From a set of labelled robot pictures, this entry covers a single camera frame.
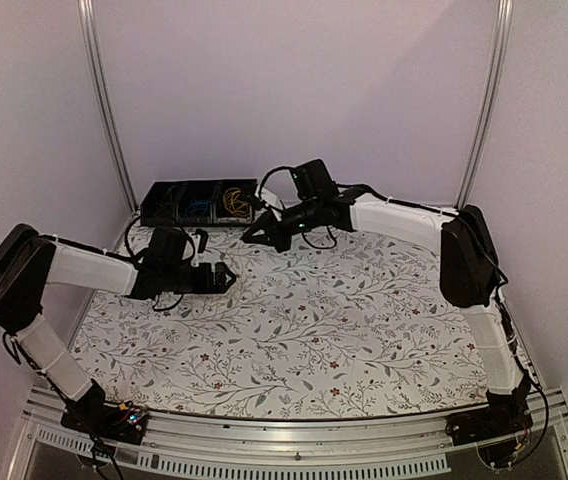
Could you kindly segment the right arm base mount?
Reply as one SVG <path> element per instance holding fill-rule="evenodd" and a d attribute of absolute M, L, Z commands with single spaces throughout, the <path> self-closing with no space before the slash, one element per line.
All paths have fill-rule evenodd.
<path fill-rule="evenodd" d="M 451 414 L 445 433 L 455 446 L 492 440 L 478 450 L 480 460 L 492 469 L 512 467 L 529 443 L 533 420 L 526 400 L 488 393 L 489 404 Z"/>

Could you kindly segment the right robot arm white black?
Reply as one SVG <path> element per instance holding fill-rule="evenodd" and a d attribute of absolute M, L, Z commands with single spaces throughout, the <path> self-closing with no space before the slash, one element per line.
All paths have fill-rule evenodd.
<path fill-rule="evenodd" d="M 481 427 L 488 435 L 501 436 L 516 424 L 528 411 L 528 394 L 538 386 L 517 355 L 503 296 L 508 279 L 482 211 L 474 205 L 445 210 L 387 197 L 367 184 L 340 184 L 320 159 L 285 170 L 297 189 L 298 203 L 286 207 L 262 187 L 242 194 L 260 214 L 243 241 L 284 252 L 295 235 L 333 227 L 388 235 L 438 255 L 440 292 L 461 310 L 486 369 L 488 406 Z"/>

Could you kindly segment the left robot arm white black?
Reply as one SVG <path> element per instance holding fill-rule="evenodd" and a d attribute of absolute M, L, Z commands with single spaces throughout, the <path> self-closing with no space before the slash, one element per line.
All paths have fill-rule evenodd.
<path fill-rule="evenodd" d="M 223 262 L 200 261 L 208 235 L 158 227 L 148 246 L 126 256 L 55 235 L 27 224 L 15 226 L 0 244 L 0 327 L 33 368 L 57 389 L 75 419 L 92 434 L 112 426 L 102 387 L 72 358 L 47 323 L 42 298 L 47 286 L 63 284 L 105 291 L 132 300 L 224 294 L 236 275 Z"/>

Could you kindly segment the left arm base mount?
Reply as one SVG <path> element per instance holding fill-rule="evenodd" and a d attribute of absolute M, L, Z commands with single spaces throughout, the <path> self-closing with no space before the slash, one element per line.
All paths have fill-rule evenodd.
<path fill-rule="evenodd" d="M 130 401 L 110 404 L 101 397 L 85 396 L 71 401 L 62 415 L 67 429 L 139 446 L 148 423 L 149 410 Z"/>

